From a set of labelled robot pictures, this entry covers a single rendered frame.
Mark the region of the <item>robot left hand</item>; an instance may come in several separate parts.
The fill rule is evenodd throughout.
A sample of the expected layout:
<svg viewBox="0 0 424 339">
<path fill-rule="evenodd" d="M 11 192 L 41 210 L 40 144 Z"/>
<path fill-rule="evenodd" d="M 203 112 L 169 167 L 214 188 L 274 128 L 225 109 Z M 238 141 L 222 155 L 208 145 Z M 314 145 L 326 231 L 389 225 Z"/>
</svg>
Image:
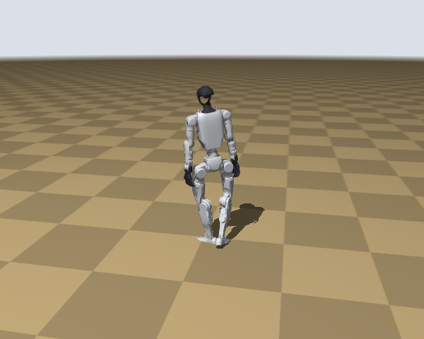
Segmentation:
<svg viewBox="0 0 424 339">
<path fill-rule="evenodd" d="M 188 184 L 189 186 L 195 186 L 192 184 L 192 176 L 191 176 L 191 172 L 192 172 L 192 166 L 189 166 L 189 171 L 185 170 L 185 174 L 184 174 L 184 179 L 186 184 Z"/>
</svg>

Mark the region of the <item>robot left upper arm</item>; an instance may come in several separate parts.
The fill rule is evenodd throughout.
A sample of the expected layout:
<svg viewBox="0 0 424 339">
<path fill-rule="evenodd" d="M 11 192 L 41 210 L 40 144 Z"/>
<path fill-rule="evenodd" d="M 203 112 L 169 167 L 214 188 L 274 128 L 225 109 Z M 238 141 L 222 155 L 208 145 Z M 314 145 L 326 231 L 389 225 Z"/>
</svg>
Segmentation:
<svg viewBox="0 0 424 339">
<path fill-rule="evenodd" d="M 193 148 L 194 147 L 194 126 L 197 123 L 197 114 L 193 114 L 188 116 L 185 119 L 185 124 L 186 124 L 186 141 L 189 144 L 189 148 Z"/>
</svg>

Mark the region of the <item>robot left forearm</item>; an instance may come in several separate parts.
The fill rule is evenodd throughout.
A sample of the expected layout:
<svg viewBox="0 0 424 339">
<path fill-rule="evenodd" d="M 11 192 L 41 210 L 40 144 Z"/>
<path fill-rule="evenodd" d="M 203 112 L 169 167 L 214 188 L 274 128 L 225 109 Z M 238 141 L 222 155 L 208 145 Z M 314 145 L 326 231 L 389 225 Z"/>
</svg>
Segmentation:
<svg viewBox="0 0 424 339">
<path fill-rule="evenodd" d="M 184 146 L 184 153 L 185 153 L 185 166 L 184 168 L 189 171 L 189 166 L 192 166 L 193 164 L 193 150 L 189 149 L 189 144 L 187 141 L 183 142 L 183 146 Z M 193 166 L 192 166 L 193 168 Z"/>
</svg>

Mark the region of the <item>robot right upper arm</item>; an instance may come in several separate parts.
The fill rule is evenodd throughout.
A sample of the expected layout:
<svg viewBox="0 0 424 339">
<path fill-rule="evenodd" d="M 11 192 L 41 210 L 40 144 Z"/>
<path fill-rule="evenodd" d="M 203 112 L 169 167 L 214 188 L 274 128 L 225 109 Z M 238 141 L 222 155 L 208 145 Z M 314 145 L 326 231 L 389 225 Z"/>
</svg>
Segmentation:
<svg viewBox="0 0 424 339">
<path fill-rule="evenodd" d="M 224 138 L 226 141 L 233 139 L 231 113 L 226 109 L 220 109 L 223 114 L 223 125 L 225 128 Z"/>
</svg>

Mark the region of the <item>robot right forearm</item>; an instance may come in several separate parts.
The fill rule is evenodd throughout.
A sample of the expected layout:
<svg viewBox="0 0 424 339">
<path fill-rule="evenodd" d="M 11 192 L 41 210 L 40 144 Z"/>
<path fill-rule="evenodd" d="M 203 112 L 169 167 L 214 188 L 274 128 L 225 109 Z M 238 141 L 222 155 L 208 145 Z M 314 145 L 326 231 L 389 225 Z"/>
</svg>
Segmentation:
<svg viewBox="0 0 424 339">
<path fill-rule="evenodd" d="M 229 154 L 230 154 L 230 159 L 231 160 L 235 160 L 235 155 L 237 155 L 237 151 L 236 151 L 236 147 L 235 147 L 235 137 L 234 137 L 234 134 L 233 134 L 233 139 L 232 140 L 229 140 L 227 142 L 227 144 L 228 144 L 228 150 L 229 150 Z"/>
</svg>

